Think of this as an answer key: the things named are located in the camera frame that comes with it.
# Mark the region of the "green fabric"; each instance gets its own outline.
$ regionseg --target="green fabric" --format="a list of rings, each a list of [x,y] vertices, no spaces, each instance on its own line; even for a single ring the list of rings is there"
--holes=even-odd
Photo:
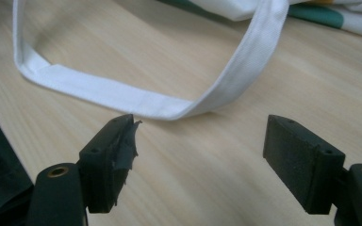
[[[200,6],[190,2],[189,0],[158,0],[159,2],[177,7],[177,8],[181,8],[185,11],[200,15],[200,16],[206,16],[209,17],[211,19],[215,19],[215,18],[223,18],[220,15],[208,12],[204,9],[202,9]]]
[[[309,22],[331,26],[340,29],[343,26],[343,16],[326,7],[307,4],[297,4],[289,7],[289,16]]]

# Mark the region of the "light wood surface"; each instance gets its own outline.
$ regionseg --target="light wood surface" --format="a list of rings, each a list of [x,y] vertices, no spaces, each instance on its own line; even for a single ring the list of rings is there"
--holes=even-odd
[[[249,22],[157,1],[29,1],[25,36],[52,63],[194,99]],[[25,80],[12,62],[11,1],[0,1],[0,125],[30,177],[78,152],[123,113]],[[362,37],[287,19],[265,71],[234,103],[180,121],[142,119],[119,205],[106,225],[333,225],[309,216],[262,157],[267,117],[294,119],[362,163]]]

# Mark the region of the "clamp jaw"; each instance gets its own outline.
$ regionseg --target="clamp jaw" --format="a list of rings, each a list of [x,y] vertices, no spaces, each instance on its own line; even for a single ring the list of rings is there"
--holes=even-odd
[[[124,115],[109,121],[79,153],[79,161],[49,167],[37,177],[26,226],[88,225],[90,213],[108,213],[117,204],[137,156],[140,121]]]
[[[270,115],[263,156],[308,214],[335,225],[362,226],[362,164],[343,168],[345,154],[296,121]]]

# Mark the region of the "torn rubber piece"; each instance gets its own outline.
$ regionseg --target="torn rubber piece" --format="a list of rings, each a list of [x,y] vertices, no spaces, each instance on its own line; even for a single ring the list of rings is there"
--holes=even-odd
[[[135,133],[139,124],[132,115],[113,119],[79,153],[77,165],[90,213],[108,213],[117,204],[138,155]]]

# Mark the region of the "white cloth loop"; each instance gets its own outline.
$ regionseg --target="white cloth loop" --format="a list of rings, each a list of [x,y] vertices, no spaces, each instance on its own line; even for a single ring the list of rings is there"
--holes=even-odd
[[[13,5],[14,61],[24,77],[41,86],[142,117],[177,120],[227,105],[255,81],[277,45],[288,5],[288,0],[259,2],[248,31],[221,75],[193,102],[51,65],[23,40],[25,0],[14,0]]]

